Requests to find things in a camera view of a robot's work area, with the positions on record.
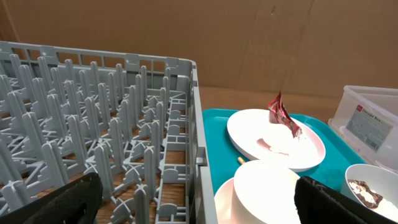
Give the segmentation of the wooden chopstick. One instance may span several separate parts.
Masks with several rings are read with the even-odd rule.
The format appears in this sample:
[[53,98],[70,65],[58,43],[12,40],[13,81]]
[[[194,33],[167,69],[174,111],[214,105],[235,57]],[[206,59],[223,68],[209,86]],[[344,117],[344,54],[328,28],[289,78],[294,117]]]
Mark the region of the wooden chopstick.
[[243,164],[246,163],[242,157],[238,157],[238,162],[239,162],[241,165],[243,165]]

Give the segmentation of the white cup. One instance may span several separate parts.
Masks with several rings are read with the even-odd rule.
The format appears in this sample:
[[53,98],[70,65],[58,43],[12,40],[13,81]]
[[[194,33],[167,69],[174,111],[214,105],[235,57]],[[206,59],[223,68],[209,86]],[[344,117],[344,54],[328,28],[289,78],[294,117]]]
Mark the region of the white cup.
[[286,167],[256,160],[238,168],[233,178],[231,222],[298,224],[294,202],[299,176]]

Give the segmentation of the clear plastic storage box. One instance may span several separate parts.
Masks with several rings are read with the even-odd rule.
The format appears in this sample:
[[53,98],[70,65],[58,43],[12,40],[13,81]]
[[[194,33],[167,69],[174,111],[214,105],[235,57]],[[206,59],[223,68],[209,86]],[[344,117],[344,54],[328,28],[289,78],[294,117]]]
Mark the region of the clear plastic storage box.
[[397,90],[346,85],[329,127],[364,161],[397,172]]

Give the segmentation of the grey dishwasher rack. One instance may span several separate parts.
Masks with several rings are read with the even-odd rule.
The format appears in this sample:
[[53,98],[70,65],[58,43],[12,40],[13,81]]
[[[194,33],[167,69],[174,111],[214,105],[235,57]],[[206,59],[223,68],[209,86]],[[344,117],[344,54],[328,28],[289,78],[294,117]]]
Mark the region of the grey dishwasher rack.
[[1,43],[1,217],[94,172],[94,223],[216,223],[192,60]]

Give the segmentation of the red snack wrapper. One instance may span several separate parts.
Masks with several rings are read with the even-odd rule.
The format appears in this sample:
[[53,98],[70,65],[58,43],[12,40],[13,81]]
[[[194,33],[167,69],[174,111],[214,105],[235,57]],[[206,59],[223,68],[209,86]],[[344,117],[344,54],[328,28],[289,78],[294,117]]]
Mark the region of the red snack wrapper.
[[288,114],[282,101],[281,92],[279,92],[279,94],[273,100],[268,102],[267,107],[279,124],[283,124],[290,129],[293,138],[297,138],[302,134],[301,127],[294,122]]

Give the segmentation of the large white plate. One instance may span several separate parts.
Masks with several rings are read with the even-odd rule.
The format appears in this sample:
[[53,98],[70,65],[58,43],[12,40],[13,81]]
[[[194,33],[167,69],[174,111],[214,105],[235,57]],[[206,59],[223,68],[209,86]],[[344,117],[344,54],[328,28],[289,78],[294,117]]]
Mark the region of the large white plate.
[[304,172],[323,162],[326,148],[306,124],[293,121],[302,130],[297,137],[287,126],[277,123],[270,111],[248,109],[233,113],[228,118],[227,130],[234,147],[246,158]]

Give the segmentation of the grey bowl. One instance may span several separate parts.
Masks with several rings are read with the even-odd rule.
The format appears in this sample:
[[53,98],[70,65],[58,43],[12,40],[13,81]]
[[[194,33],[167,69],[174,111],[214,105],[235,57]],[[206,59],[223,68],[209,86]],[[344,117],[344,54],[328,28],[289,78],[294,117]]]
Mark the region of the grey bowl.
[[[370,191],[383,196],[377,208],[369,208],[357,197],[349,180],[363,181]],[[397,223],[397,174],[369,164],[349,166],[345,172],[340,193],[356,201],[367,212],[376,213]]]

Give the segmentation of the rice and food scraps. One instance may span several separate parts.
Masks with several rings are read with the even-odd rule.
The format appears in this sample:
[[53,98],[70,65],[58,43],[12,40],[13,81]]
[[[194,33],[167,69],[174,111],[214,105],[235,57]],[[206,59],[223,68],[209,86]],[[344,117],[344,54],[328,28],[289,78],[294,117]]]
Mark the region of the rice and food scraps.
[[366,207],[397,222],[397,207],[392,202],[371,190],[364,181],[349,179],[348,184],[357,198],[359,198]]

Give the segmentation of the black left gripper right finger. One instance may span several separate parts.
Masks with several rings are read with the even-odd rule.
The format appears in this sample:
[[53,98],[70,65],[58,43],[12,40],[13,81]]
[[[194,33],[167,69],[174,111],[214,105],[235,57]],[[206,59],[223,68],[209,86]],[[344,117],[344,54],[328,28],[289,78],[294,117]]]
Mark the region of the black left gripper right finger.
[[309,176],[297,181],[294,202],[301,224],[395,224]]

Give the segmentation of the teal plastic tray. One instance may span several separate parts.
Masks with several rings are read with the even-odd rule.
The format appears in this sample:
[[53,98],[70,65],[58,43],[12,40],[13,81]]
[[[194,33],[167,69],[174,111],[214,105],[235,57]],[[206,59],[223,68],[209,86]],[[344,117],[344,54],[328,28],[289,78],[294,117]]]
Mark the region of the teal plastic tray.
[[[203,122],[209,158],[213,191],[234,176],[239,167],[238,157],[242,154],[233,146],[227,131],[227,121],[235,110],[208,109],[203,111]],[[310,170],[300,172],[328,187],[340,191],[346,169],[364,160],[350,148],[326,123],[304,114],[293,114],[293,118],[306,124],[323,141],[326,157],[323,162]]]

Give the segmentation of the small pink saucer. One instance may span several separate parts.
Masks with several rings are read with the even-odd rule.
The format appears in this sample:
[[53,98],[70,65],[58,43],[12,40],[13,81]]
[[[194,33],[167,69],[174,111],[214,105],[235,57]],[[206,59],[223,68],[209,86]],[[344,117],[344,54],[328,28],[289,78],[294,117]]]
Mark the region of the small pink saucer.
[[215,194],[215,207],[219,224],[231,224],[231,199],[234,180],[228,179]]

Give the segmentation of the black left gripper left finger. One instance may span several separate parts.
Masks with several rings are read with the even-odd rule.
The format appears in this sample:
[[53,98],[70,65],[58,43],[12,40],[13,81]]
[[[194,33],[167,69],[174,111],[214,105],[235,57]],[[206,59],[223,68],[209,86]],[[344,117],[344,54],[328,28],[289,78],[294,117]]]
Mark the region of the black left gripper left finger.
[[102,194],[100,176],[90,172],[1,217],[1,224],[93,224]]

